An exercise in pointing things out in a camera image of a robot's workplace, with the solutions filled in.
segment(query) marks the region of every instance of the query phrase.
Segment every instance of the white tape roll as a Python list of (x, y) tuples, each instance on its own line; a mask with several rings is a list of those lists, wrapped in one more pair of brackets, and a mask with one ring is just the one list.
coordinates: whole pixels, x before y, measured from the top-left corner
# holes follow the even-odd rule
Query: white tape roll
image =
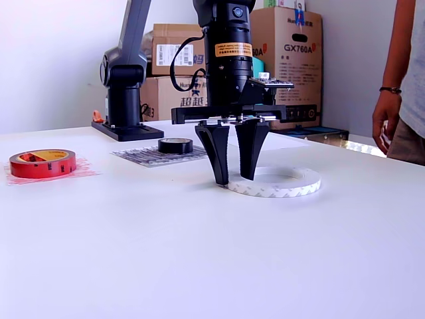
[(288, 198), (315, 193), (320, 186), (320, 175), (311, 169), (258, 167), (254, 181), (243, 178), (240, 173), (230, 172), (227, 188), (248, 196)]

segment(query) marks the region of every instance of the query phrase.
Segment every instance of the double-sided tape roll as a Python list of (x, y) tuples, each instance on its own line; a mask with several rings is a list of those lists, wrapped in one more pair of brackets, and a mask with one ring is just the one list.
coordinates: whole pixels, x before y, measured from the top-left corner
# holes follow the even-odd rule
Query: double-sided tape roll
[(309, 195), (321, 187), (321, 177), (316, 171), (307, 168), (295, 167), (258, 167), (256, 177), (271, 175), (273, 181), (250, 181), (243, 178), (240, 173), (230, 172), (227, 188), (239, 194), (265, 197), (288, 198)]
[(22, 178), (49, 178), (68, 175), (76, 170), (76, 155), (68, 150), (37, 150), (10, 158), (11, 173)]
[(188, 138), (164, 138), (158, 141), (158, 151), (164, 154), (192, 153), (193, 141)]

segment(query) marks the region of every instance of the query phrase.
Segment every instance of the orange object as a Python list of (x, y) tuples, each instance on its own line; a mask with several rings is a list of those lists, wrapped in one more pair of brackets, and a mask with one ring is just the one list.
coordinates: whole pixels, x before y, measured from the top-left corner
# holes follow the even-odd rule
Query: orange object
[(95, 123), (105, 122), (104, 119), (102, 118), (101, 113), (97, 110), (93, 112), (93, 122), (95, 122)]

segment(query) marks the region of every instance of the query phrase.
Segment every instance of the bracelet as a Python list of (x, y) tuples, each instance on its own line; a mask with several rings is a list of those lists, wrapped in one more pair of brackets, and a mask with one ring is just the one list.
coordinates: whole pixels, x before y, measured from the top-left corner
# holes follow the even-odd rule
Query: bracelet
[(389, 88), (387, 86), (383, 86), (382, 88), (379, 89), (379, 92), (382, 92), (382, 91), (389, 91), (393, 94), (400, 94), (402, 92), (402, 90), (400, 88), (397, 88), (397, 87)]

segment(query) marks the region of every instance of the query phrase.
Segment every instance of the gray shirt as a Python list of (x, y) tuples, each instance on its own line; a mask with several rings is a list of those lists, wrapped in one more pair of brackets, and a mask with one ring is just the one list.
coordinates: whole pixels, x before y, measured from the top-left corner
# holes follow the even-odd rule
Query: gray shirt
[(400, 117), (425, 138), (425, 0), (416, 0), (412, 53), (402, 90)]

